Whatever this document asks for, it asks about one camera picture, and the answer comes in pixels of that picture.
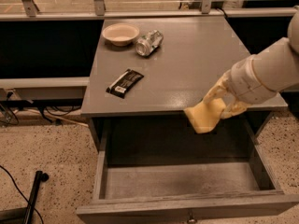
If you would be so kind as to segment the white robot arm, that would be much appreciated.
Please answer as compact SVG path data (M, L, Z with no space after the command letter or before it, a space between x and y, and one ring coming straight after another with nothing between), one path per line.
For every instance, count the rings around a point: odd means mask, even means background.
M287 36L280 38L258 54L235 63L205 95L209 105L225 94L234 100L224 106L223 119L238 115L251 105L262 104L280 91L299 83L299 11L288 26Z

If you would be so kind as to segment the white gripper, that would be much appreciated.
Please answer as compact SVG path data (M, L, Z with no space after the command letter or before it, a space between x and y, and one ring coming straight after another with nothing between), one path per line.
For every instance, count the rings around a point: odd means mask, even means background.
M242 114L249 108L249 105L262 104L277 95L258 79L253 68L253 61L254 56L251 55L235 63L204 96L205 104L223 97L228 91L237 99L225 107L221 113L221 119Z

